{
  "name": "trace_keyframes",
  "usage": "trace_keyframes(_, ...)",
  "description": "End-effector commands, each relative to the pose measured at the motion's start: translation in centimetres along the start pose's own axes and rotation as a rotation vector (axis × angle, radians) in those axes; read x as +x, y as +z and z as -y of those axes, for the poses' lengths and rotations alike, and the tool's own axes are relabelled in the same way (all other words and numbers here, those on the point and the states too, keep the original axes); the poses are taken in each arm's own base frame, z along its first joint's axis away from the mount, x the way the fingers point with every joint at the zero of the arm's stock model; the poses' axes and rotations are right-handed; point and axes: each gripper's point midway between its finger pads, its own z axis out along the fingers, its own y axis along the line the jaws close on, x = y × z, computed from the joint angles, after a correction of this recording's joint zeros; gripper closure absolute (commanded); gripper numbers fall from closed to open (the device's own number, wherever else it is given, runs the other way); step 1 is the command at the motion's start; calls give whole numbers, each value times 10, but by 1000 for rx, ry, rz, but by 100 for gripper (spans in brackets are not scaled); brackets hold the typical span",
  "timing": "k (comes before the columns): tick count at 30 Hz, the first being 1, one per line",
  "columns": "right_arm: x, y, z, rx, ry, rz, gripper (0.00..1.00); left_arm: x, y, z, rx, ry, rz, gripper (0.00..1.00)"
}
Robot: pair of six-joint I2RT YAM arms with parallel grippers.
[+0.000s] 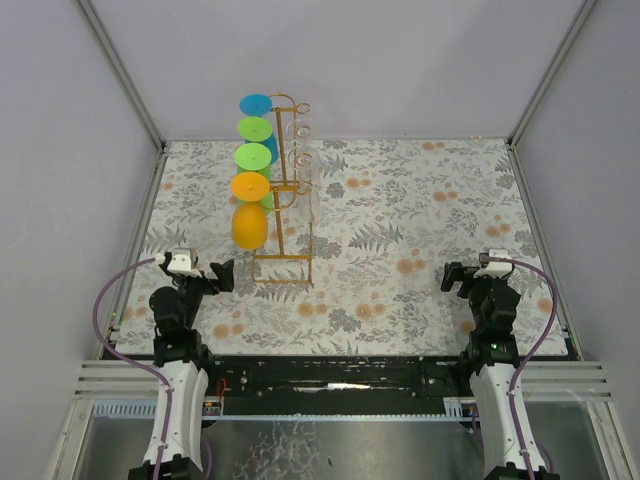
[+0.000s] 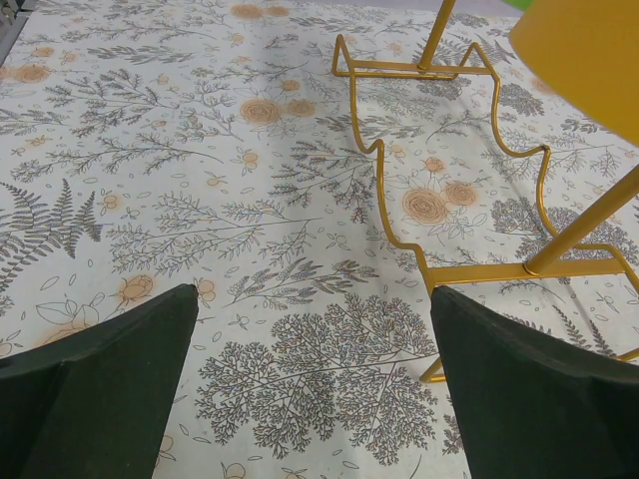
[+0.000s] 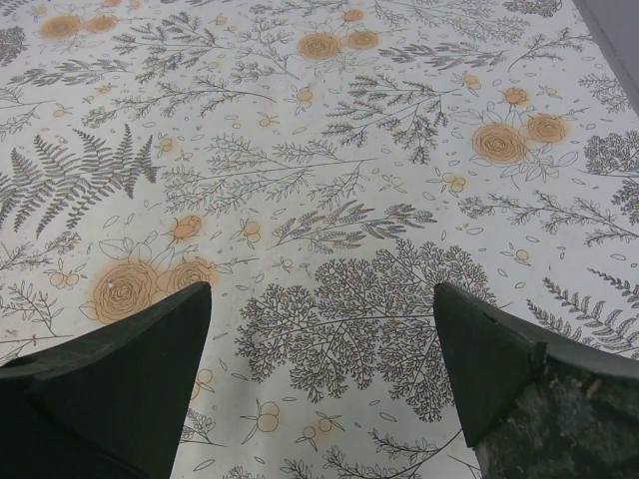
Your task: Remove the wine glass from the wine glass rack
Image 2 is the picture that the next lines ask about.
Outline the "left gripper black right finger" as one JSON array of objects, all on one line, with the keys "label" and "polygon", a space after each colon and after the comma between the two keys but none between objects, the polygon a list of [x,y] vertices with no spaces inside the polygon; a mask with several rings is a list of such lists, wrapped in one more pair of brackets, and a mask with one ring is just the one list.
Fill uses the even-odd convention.
[{"label": "left gripper black right finger", "polygon": [[448,287],[430,316],[473,478],[635,478],[638,368]]}]

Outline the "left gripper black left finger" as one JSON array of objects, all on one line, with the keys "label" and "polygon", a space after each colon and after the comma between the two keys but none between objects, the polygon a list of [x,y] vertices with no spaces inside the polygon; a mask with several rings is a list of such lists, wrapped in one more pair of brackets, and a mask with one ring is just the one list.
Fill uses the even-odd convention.
[{"label": "left gripper black left finger", "polygon": [[180,284],[2,359],[2,477],[151,477],[198,312]]}]

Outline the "orange plastic wine glass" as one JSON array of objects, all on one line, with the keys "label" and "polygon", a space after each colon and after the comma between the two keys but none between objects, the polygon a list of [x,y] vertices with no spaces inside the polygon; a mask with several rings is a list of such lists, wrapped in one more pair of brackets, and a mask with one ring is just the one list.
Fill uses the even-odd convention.
[{"label": "orange plastic wine glass", "polygon": [[638,2],[513,1],[511,46],[554,93],[638,144]]}]

